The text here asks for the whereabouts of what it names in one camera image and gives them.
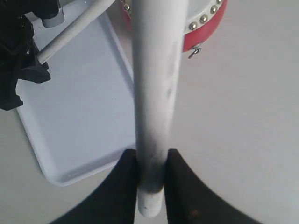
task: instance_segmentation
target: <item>white table surface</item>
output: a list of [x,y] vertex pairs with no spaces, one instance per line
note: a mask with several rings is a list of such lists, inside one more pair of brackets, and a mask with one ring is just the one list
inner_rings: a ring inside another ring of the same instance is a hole
[[[229,0],[200,55],[183,55],[178,87],[171,146],[211,189],[265,224],[299,223],[298,6]],[[131,61],[118,3],[109,14]],[[109,171],[68,187],[51,185],[16,111],[0,111],[0,223],[53,221]],[[137,212],[135,223],[167,223],[165,206],[154,219]]]

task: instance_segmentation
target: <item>silver rivet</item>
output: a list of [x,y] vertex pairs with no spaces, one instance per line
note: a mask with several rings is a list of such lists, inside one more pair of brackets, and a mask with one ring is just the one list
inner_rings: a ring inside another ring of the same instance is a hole
[[208,20],[208,16],[202,15],[199,21],[201,24],[205,24],[207,22],[207,20]]
[[218,7],[216,5],[213,5],[211,7],[211,14],[215,14],[217,12],[217,10],[218,10]]
[[125,4],[125,5],[123,6],[123,9],[124,9],[126,12],[128,12],[128,11],[130,11],[130,6],[129,6],[128,4]]
[[190,30],[195,30],[196,28],[197,28],[197,23],[196,22],[190,23],[190,25],[189,25]]

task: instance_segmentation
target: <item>white plastic tube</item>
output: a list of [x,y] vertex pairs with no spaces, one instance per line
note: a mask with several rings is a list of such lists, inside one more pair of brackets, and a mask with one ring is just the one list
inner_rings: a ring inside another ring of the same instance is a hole
[[164,166],[174,112],[187,0],[133,0],[133,60],[138,208],[156,216],[164,194]]
[[38,61],[44,64],[71,39],[85,29],[89,23],[105,12],[114,1],[115,0],[95,0],[85,12],[40,51],[37,56]]

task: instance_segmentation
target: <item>white rod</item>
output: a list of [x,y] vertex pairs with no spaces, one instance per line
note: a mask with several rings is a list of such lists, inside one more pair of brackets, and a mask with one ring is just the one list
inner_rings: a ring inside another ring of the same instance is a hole
[[105,12],[114,1],[115,0],[95,0],[85,12],[39,52],[37,56],[39,62],[44,64],[48,61],[64,45],[85,29],[89,23]]
[[156,216],[164,194],[187,0],[133,0],[133,60],[137,160],[141,168],[138,208]]

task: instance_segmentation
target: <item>white plastic tray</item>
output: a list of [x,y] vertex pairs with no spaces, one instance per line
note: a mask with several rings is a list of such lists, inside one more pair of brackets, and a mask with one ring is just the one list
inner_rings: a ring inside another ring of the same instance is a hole
[[[65,22],[52,29],[36,20],[43,48],[87,5],[64,7]],[[65,186],[113,166],[135,147],[132,71],[106,14],[49,61],[51,80],[19,82],[20,118],[46,179]]]

